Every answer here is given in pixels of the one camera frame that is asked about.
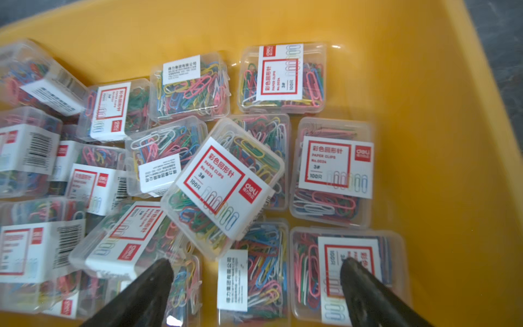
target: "yellow bin wall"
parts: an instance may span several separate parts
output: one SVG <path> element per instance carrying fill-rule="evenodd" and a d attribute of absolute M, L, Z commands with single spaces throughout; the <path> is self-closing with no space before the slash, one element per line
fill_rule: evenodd
<path fill-rule="evenodd" d="M 93 0 L 0 30 L 0 44 L 23 37 L 87 85 L 221 50 L 233 113 L 234 63 L 246 46 L 328 42 L 318 116 L 374 123 L 372 227 L 405 238 L 414 308 L 437 326 L 521 325 L 521 157 L 460 0 Z M 309 225 L 288 211 L 268 216 Z M 216 280 L 216 263 L 205 262 L 204 326 L 216 324 Z M 0 321 L 79 324 L 12 313 Z"/>

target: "red logo square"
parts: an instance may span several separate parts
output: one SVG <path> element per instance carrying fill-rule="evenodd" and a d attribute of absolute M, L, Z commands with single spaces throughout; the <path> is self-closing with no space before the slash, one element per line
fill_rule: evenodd
<path fill-rule="evenodd" d="M 100 176 L 98 176 L 98 184 L 96 184 L 96 186 L 106 187 L 108 179 L 108 174 L 100 173 Z"/>
<path fill-rule="evenodd" d="M 43 227 L 33 228 L 31 244 L 42 244 Z"/>
<path fill-rule="evenodd" d="M 73 300 L 63 300 L 62 301 L 62 314 L 71 315 L 73 311 Z"/>
<path fill-rule="evenodd" d="M 265 46 L 265 47 L 263 47 L 263 56 L 264 57 L 274 57 L 274 56 L 276 56 L 276 46 Z"/>
<path fill-rule="evenodd" d="M 122 130 L 122 121 L 121 120 L 115 120 L 112 122 L 111 126 L 111 133 L 112 132 L 119 132 Z"/>
<path fill-rule="evenodd" d="M 58 153 L 56 154 L 56 156 L 66 156 L 68 147 L 69 145 L 59 145 Z"/>
<path fill-rule="evenodd" d="M 354 160 L 370 162 L 371 153 L 370 146 L 357 145 Z"/>
<path fill-rule="evenodd" d="M 256 183 L 253 182 L 252 179 L 247 179 L 245 184 L 243 184 L 242 188 L 240 189 L 240 194 L 247 200 L 249 203 L 253 203 L 254 200 L 258 197 L 258 194 L 260 194 L 260 191 L 262 190 L 261 187 L 256 185 Z"/>
<path fill-rule="evenodd" d="M 17 135 L 18 135 L 18 131 L 9 132 L 9 134 L 7 134 L 7 144 L 15 143 Z"/>
<path fill-rule="evenodd" d="M 139 244 L 127 244 L 122 253 L 120 253 L 118 260 L 131 261 L 139 248 Z"/>

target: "clear plastic box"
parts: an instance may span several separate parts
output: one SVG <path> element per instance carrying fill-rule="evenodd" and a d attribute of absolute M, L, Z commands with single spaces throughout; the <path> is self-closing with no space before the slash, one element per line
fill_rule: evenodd
<path fill-rule="evenodd" d="M 301 172 L 303 139 L 305 136 L 320 137 L 335 140 L 354 140 L 372 142 L 372 131 L 368 123 L 362 121 L 324 119 L 305 117 L 300 120 L 298 125 L 298 138 L 294 148 L 294 167 L 292 170 L 292 181 L 290 190 L 290 211 L 296 218 L 311 221 L 324 222 L 344 227 L 364 229 L 370 225 L 371 220 L 371 199 L 343 195 L 339 192 L 345 187 L 330 185 L 325 189 L 331 192 L 313 189 L 299 188 Z M 348 177 L 346 173 L 339 174 L 339 184 L 349 185 L 349 190 L 361 190 L 363 187 L 371 189 L 372 180 L 358 176 L 353 176 L 353 166 L 350 168 Z"/>
<path fill-rule="evenodd" d="M 60 119 L 32 107 L 0 112 L 0 198 L 46 194 L 61 131 Z"/>
<path fill-rule="evenodd" d="M 196 255 L 183 262 L 171 263 L 174 281 L 171 285 L 162 326 L 199 327 L 201 303 L 201 263 Z M 109 280 L 109 303 L 131 282 Z"/>
<path fill-rule="evenodd" d="M 146 214 L 137 214 L 140 210 Z M 139 232 L 143 226 L 147 230 Z M 133 234 L 128 237 L 126 231 Z M 158 202 L 128 199 L 93 228 L 71 252 L 69 261 L 92 277 L 133 280 L 159 257 L 176 262 L 191 252 L 189 240 L 163 214 Z M 126 253 L 132 255 L 130 260 L 118 259 Z"/>
<path fill-rule="evenodd" d="M 69 172 L 77 159 L 77 154 L 80 152 L 80 143 L 84 143 L 84 141 L 76 137 L 77 127 L 78 125 L 73 124 L 62 127 L 53 173 L 49 178 L 47 195 L 65 195 Z"/>
<path fill-rule="evenodd" d="M 295 54 L 295 52 L 299 51 L 296 50 L 296 48 L 298 48 L 297 45 L 298 44 L 283 45 L 282 47 L 285 48 L 281 50 L 284 50 L 285 53 L 292 58 L 300 60 L 301 56 L 299 54 L 296 56 Z M 283 95 L 277 96 L 278 99 L 256 100 L 260 48 L 263 48 L 264 51 L 265 49 L 272 48 L 273 52 L 269 57 L 272 57 L 272 61 L 277 62 L 273 58 L 276 58 L 281 51 L 280 49 L 276 51 L 275 47 L 277 46 L 248 47 L 244 50 L 240 61 L 240 86 L 238 88 L 238 106 L 240 110 L 247 113 L 284 112 L 287 114 L 306 114 L 322 111 L 325 107 L 327 46 L 320 42 L 303 43 L 303 92 L 300 99 L 286 100 L 283 98 L 286 96 L 288 98 L 288 95 Z M 296 80 L 298 88 L 295 92 L 298 92 L 298 73 L 296 73 Z"/>
<path fill-rule="evenodd" d="M 319 247 L 319 237 L 330 238 L 322 240 L 323 246 L 320 244 L 322 249 Z M 383 284 L 410 305 L 411 293 L 407 258 L 405 244 L 401 236 L 392 231 L 350 231 L 340 228 L 295 227 L 290 232 L 290 253 L 292 259 L 290 260 L 289 285 L 291 289 L 292 312 L 296 318 L 330 324 L 329 321 L 322 321 L 322 317 L 326 319 L 325 317 L 328 316 L 322 313 L 322 310 L 327 310 L 326 307 L 328 305 L 322 305 L 322 294 L 319 289 L 319 285 L 322 285 L 323 288 L 323 285 L 327 283 L 325 276 L 322 276 L 321 272 L 323 269 L 321 265 L 326 264 L 321 262 L 321 255 L 325 253 L 328 245 L 329 256 L 331 255 L 331 250 L 334 250 L 339 251 L 341 254 L 349 251 L 347 255 L 354 257 L 353 254 L 350 254 L 350 249 L 356 249 L 356 244 L 361 242 L 365 242 L 363 247 L 370 248 L 370 250 L 366 251 L 372 251 L 370 257 L 373 258 L 372 262 L 376 270 L 374 275 L 381 274 Z M 363 255 L 364 252 L 364 250 L 360 250 L 359 261 L 365 265 L 364 261 L 366 261 L 366 258 L 369 258 L 369 255 L 368 253 L 367 256 Z M 331 263 L 325 266 L 325 269 L 328 268 L 330 271 L 337 271 Z M 339 293 L 342 297 L 343 292 L 339 287 L 339 280 L 334 280 L 333 285 L 336 282 L 338 282 L 337 287 L 333 286 L 329 289 L 331 292 Z M 346 305 L 345 299 L 342 299 L 342 302 L 338 304 Z M 336 324 L 350 326 L 348 323 L 341 323 L 341 317 L 348 317 L 348 313 L 343 310 L 346 310 L 346 307 L 337 311 L 337 317 L 340 321 Z"/>
<path fill-rule="evenodd" d="M 219 309 L 219 326 L 290 326 L 288 237 L 285 219 L 269 220 L 253 223 L 243 240 L 232 245 L 248 250 L 248 310 Z"/>
<path fill-rule="evenodd" d="M 150 95 L 151 83 L 146 78 L 89 87 L 77 137 L 86 142 L 118 142 L 148 129 Z"/>
<path fill-rule="evenodd" d="M 129 197 L 125 152 L 111 146 L 81 144 L 65 195 L 83 199 L 88 213 L 105 216 Z"/>
<path fill-rule="evenodd" d="M 267 210 L 286 210 L 289 204 L 289 167 L 291 122 L 287 114 L 253 114 L 229 116 L 244 130 L 251 133 L 258 141 L 268 146 L 285 161 L 285 172 L 274 185 L 274 195 Z"/>
<path fill-rule="evenodd" d="M 82 201 L 64 197 L 0 203 L 0 251 L 10 241 L 13 247 L 18 244 L 13 241 L 27 240 L 24 257 L 14 254 L 16 265 L 8 264 L 12 254 L 2 251 L 0 310 L 38 313 L 78 291 L 80 272 L 69 265 L 67 255 L 84 236 L 82 223 L 50 223 L 83 220 L 84 210 Z M 38 278 L 48 279 L 39 283 Z"/>
<path fill-rule="evenodd" d="M 205 137 L 207 125 L 194 116 L 127 137 L 129 195 L 141 198 L 164 195 Z M 141 183 L 140 173 L 146 182 Z"/>
<path fill-rule="evenodd" d="M 196 68 L 192 73 L 171 78 L 168 82 L 164 77 L 164 70 L 167 71 L 170 67 L 176 72 L 184 65 L 197 67 L 198 56 L 165 63 L 152 69 L 153 91 L 149 106 L 149 116 L 152 120 L 170 121 L 195 115 L 203 121 L 209 121 L 220 119 L 230 113 L 231 93 L 227 66 L 217 52 L 202 54 L 199 57 L 200 74 L 195 73 Z"/>
<path fill-rule="evenodd" d="M 87 88 L 34 42 L 0 48 L 0 101 L 11 106 L 49 107 L 64 116 L 82 111 Z"/>
<path fill-rule="evenodd" d="M 209 161 L 206 159 L 208 154 L 212 155 L 213 153 L 219 154 L 213 161 L 216 167 L 210 163 L 213 159 Z M 190 199 L 192 195 L 188 191 L 187 194 L 184 193 L 178 186 L 178 181 L 183 183 L 184 186 L 189 185 L 189 178 L 193 180 L 194 177 L 191 177 L 191 175 L 194 174 L 195 176 L 196 168 L 200 169 L 202 165 L 206 165 L 209 170 L 205 168 L 205 171 L 202 170 L 200 174 L 205 173 L 207 181 L 210 179 L 210 183 L 217 183 L 218 185 L 207 184 L 207 187 L 204 185 L 202 190 L 204 189 L 203 196 L 205 198 L 197 195 L 201 203 L 196 204 Z M 266 186 L 272 188 L 282 176 L 284 169 L 285 163 L 273 151 L 231 119 L 222 118 L 209 132 L 202 146 L 178 176 L 177 181 L 171 184 L 167 193 L 162 197 L 162 208 L 207 259 L 217 260 L 223 256 L 235 240 L 240 240 L 245 235 L 247 227 L 256 219 L 264 205 L 263 200 L 265 198 L 262 199 L 262 196 L 255 198 L 251 204 L 238 202 L 238 200 L 242 200 L 237 196 L 240 193 L 239 190 L 242 190 L 249 183 L 252 176 L 244 182 L 246 177 L 250 176 L 252 172 L 256 174 L 253 177 L 254 179 L 260 178 L 260 183 L 266 184 L 258 185 L 260 190 Z M 211 175 L 217 179 L 218 177 L 215 175 L 220 176 L 223 172 L 227 177 L 226 170 L 229 171 L 229 175 L 235 171 L 237 177 L 241 176 L 234 186 L 222 184 L 219 180 L 213 182 L 215 179 Z M 221 181 L 228 182 L 229 179 L 222 178 Z M 218 195 L 218 192 L 224 193 L 224 196 Z M 206 211 L 202 211 L 199 205 L 204 206 Z M 213 220 L 219 222 L 220 225 L 215 224 Z"/>

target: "product label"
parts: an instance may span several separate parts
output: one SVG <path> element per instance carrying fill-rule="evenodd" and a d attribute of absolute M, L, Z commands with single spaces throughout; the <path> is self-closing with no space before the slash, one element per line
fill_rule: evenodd
<path fill-rule="evenodd" d="M 159 202 L 135 202 L 93 249 L 85 264 L 99 278 L 136 279 L 134 266 L 165 218 Z"/>
<path fill-rule="evenodd" d="M 352 257 L 359 261 L 379 281 L 381 259 L 377 239 L 318 237 L 321 280 L 322 322 L 351 326 L 347 303 L 339 278 L 343 261 Z"/>
<path fill-rule="evenodd" d="M 0 128 L 0 172 L 51 175 L 59 141 L 59 134 L 27 124 Z"/>
<path fill-rule="evenodd" d="M 261 46 L 256 100 L 303 98 L 303 44 Z"/>
<path fill-rule="evenodd" d="M 67 300 L 63 300 L 53 305 L 51 309 L 43 311 L 45 314 L 56 315 L 58 317 L 76 319 L 76 309 L 78 308 L 78 297 L 80 292 L 76 292 Z"/>
<path fill-rule="evenodd" d="M 218 309 L 247 312 L 248 250 L 228 250 L 218 262 Z"/>
<path fill-rule="evenodd" d="M 180 171 L 179 153 L 140 165 L 138 166 L 140 190 L 154 197 L 162 196 Z"/>
<path fill-rule="evenodd" d="M 3 226 L 0 283 L 43 283 L 74 272 L 68 256 L 84 233 L 85 219 Z"/>
<path fill-rule="evenodd" d="M 71 176 L 71 168 L 78 158 L 81 144 L 76 141 L 60 141 L 53 173 L 49 177 L 51 182 L 67 182 Z"/>
<path fill-rule="evenodd" d="M 64 116 L 76 115 L 84 110 L 87 88 L 56 61 L 44 78 L 20 88 Z"/>
<path fill-rule="evenodd" d="M 87 204 L 86 211 L 105 216 L 127 198 L 125 171 L 73 164 L 66 196 Z"/>
<path fill-rule="evenodd" d="M 96 95 L 89 135 L 98 141 L 121 141 L 125 125 L 131 82 L 101 86 Z"/>
<path fill-rule="evenodd" d="M 229 238 L 240 240 L 245 227 L 274 190 L 210 137 L 184 169 L 176 185 Z"/>
<path fill-rule="evenodd" d="M 306 136 L 298 187 L 372 199 L 374 144 Z"/>
<path fill-rule="evenodd" d="M 164 64 L 163 85 L 195 80 L 201 77 L 200 55 L 171 61 Z"/>

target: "gray floor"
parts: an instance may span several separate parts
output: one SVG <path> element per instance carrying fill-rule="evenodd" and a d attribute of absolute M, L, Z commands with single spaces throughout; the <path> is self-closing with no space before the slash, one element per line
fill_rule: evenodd
<path fill-rule="evenodd" d="M 0 26 L 76 0 L 0 0 Z M 523 1 L 465 0 L 523 151 Z"/>

